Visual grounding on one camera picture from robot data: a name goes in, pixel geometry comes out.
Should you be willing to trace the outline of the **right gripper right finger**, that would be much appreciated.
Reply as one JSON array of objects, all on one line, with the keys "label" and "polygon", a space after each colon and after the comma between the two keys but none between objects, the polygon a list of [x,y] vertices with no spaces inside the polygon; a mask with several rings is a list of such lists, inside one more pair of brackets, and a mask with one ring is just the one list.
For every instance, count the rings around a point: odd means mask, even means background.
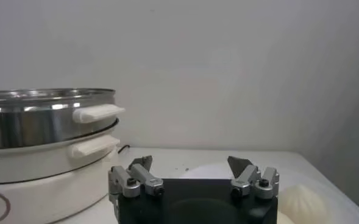
[{"label": "right gripper right finger", "polygon": [[258,166],[248,159],[229,156],[227,159],[233,173],[231,196],[235,199],[254,194],[261,200],[270,200],[279,194],[279,173],[276,168],[267,167],[262,173]]}]

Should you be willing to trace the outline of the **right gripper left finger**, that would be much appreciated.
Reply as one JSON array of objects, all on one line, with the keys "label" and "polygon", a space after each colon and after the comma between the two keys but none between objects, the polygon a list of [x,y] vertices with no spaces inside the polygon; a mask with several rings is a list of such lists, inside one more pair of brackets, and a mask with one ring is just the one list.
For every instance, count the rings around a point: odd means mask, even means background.
[{"label": "right gripper left finger", "polygon": [[163,180],[150,173],[153,158],[151,155],[134,159],[125,169],[113,166],[108,172],[108,191],[110,195],[122,195],[136,198],[144,193],[153,197],[161,197],[165,193]]}]

